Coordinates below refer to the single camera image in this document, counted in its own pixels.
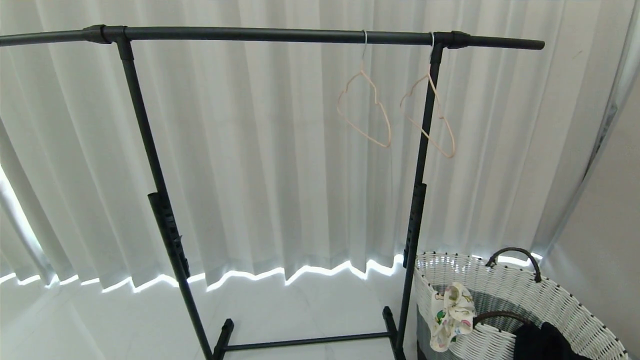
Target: laundry basket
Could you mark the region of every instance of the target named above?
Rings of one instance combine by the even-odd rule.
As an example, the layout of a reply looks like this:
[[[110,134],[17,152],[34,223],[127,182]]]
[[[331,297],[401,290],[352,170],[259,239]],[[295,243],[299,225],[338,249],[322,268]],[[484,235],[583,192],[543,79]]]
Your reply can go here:
[[[496,265],[498,255],[519,251],[531,260],[535,272]],[[425,252],[415,263],[415,291],[418,310],[424,319],[419,329],[426,339],[435,322],[431,299],[452,282],[462,283],[474,298],[477,314],[497,311],[514,313],[540,326],[549,322],[562,332],[574,352],[594,360],[628,359],[619,339],[593,316],[573,295],[548,277],[542,277],[531,253],[508,247],[488,261],[468,255]],[[515,335],[522,325],[515,316],[492,316],[474,325],[470,334],[461,335],[446,352],[435,352],[429,342],[421,343],[427,360],[436,359],[512,359]]]

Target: wire hanger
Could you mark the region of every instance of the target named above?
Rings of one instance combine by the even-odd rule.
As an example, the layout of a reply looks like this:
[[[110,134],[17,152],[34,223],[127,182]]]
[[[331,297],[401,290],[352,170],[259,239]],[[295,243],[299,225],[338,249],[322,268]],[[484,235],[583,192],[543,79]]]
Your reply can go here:
[[[432,42],[431,42],[431,52],[429,54],[429,60],[431,59],[431,55],[433,54],[433,48],[436,46],[436,38],[433,32],[431,32],[431,39],[432,39]],[[416,121],[414,121],[411,117],[409,117],[409,115],[407,115],[403,111],[402,105],[404,103],[404,99],[411,96],[413,94],[413,90],[415,89],[415,87],[424,79],[429,79],[429,85],[431,86],[431,89],[433,89],[433,94],[435,95],[436,103],[438,104],[438,118],[440,120],[444,120],[444,124],[447,126],[447,130],[449,130],[449,136],[451,137],[451,153],[450,154],[447,154],[444,150],[442,150],[440,145],[438,145],[438,143],[433,141],[433,139],[429,136],[429,134],[426,133],[426,131],[422,128],[422,126],[418,124]],[[422,76],[420,79],[418,79],[418,81],[416,81],[411,87],[411,90],[407,94],[402,96],[402,100],[400,100],[400,111],[403,113],[405,118],[407,118],[415,127],[417,127],[418,129],[420,129],[420,131],[422,131],[422,134],[431,141],[431,144],[435,146],[436,149],[438,149],[438,151],[440,151],[446,158],[453,158],[453,156],[456,154],[456,139],[453,136],[453,131],[451,131],[451,126],[449,125],[449,121],[444,115],[442,115],[442,109],[440,108],[440,96],[438,95],[436,86],[433,84],[433,80],[431,79],[431,64],[429,64],[429,70],[427,71],[427,74],[425,76]]]
[[[364,135],[370,141],[372,141],[375,144],[380,145],[382,147],[389,147],[389,146],[391,146],[391,123],[389,122],[389,117],[387,116],[387,112],[385,111],[385,107],[380,102],[378,102],[378,89],[376,88],[376,84],[374,84],[373,81],[371,81],[371,78],[369,77],[369,75],[367,75],[367,73],[364,70],[364,55],[365,55],[365,52],[367,51],[367,31],[366,30],[362,30],[362,31],[364,32],[364,49],[362,49],[362,59],[360,61],[360,71],[358,72],[358,74],[355,74],[351,79],[349,79],[349,81],[347,81],[347,85],[345,85],[344,89],[342,90],[342,92],[338,96],[338,105],[337,105],[338,114],[340,114],[340,116],[344,119],[344,121],[347,122],[347,124],[351,125],[351,127],[356,129],[360,134]],[[349,91],[349,85],[358,76],[362,76],[363,78],[365,78],[367,80],[367,82],[369,83],[369,85],[371,87],[373,87],[373,99],[374,99],[375,105],[380,107],[380,110],[382,110],[382,114],[385,116],[385,122],[387,123],[387,143],[386,144],[377,141],[376,139],[374,139],[371,136],[369,136],[369,134],[367,134],[364,131],[362,131],[354,123],[349,121],[349,118],[347,118],[347,116],[345,114],[343,114],[342,111],[340,110],[340,101],[342,100],[342,96]]]

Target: floor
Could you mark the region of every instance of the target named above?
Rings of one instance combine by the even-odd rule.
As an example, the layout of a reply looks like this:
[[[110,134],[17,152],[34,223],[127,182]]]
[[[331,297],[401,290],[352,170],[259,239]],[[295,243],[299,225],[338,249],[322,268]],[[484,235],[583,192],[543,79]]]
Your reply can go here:
[[[206,291],[191,284],[211,346],[226,318],[236,328],[230,344],[385,331],[382,309],[396,323],[404,269],[375,270],[361,279],[345,269],[333,276],[305,273],[289,285],[280,274],[253,281],[231,277]],[[410,306],[405,354],[416,359],[415,304]],[[180,292],[160,282],[134,293],[126,284],[102,293],[79,281],[45,289],[37,281],[0,285],[1,352],[14,359],[203,359]],[[231,352],[240,359],[393,359],[386,339]]]

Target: hanger hook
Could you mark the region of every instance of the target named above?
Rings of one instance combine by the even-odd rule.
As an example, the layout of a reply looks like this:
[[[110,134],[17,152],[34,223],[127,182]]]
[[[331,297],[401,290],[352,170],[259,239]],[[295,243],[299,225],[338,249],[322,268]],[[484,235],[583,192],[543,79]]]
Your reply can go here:
[[[367,38],[367,30],[362,30],[362,32],[364,32],[364,49],[362,49],[362,61],[364,61],[364,53],[367,51],[367,43],[368,43],[368,38]]]

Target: white wall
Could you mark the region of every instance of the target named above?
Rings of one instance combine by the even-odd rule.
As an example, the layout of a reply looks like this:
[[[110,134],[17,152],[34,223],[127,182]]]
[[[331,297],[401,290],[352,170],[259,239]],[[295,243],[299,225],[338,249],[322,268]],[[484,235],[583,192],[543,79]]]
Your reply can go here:
[[[259,281],[233,277],[218,289],[192,284],[211,347],[226,318],[235,322],[231,344],[386,331],[385,305],[399,316],[404,271],[349,270],[328,277],[303,274],[285,286],[282,275]],[[405,352],[416,359],[415,304],[410,308]],[[201,360],[180,291],[160,282],[139,293],[126,284],[101,293],[100,284],[73,282],[45,289],[41,282],[0,285],[0,359]],[[392,359],[389,340],[364,340],[232,352],[226,360]]]
[[[546,273],[640,354],[640,77],[545,262]]]

